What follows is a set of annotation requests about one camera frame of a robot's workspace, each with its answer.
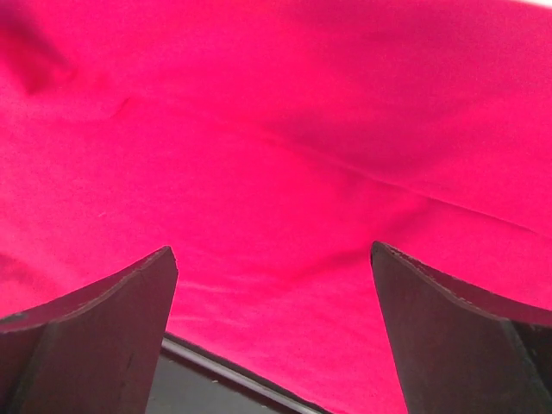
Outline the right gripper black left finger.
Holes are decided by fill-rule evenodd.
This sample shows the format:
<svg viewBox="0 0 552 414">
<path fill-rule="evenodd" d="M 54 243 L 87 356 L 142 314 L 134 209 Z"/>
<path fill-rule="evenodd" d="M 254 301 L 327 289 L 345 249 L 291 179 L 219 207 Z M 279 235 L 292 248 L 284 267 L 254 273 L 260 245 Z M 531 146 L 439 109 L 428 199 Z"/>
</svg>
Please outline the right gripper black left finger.
<svg viewBox="0 0 552 414">
<path fill-rule="evenodd" d="M 143 413 L 178 269 L 163 247 L 1 320 L 3 413 Z"/>
</svg>

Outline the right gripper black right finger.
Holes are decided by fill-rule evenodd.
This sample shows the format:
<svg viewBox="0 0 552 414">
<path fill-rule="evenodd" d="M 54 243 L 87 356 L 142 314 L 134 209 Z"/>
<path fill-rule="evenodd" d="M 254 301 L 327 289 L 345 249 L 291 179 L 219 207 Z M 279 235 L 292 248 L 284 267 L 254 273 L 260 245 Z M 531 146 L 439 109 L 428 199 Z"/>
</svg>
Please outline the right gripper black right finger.
<svg viewBox="0 0 552 414">
<path fill-rule="evenodd" d="M 551 312 L 371 248 L 379 306 L 409 413 L 549 413 Z"/>
</svg>

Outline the pink t shirt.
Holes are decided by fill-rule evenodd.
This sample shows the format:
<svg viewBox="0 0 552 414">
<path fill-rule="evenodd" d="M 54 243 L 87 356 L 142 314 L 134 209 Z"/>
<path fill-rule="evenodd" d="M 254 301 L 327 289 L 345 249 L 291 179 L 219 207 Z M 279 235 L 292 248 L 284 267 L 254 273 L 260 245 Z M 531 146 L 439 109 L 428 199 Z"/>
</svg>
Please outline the pink t shirt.
<svg viewBox="0 0 552 414">
<path fill-rule="evenodd" d="M 2 2 L 3 315 L 170 246 L 171 333 L 402 413 L 375 241 L 550 307 L 550 8 Z"/>
</svg>

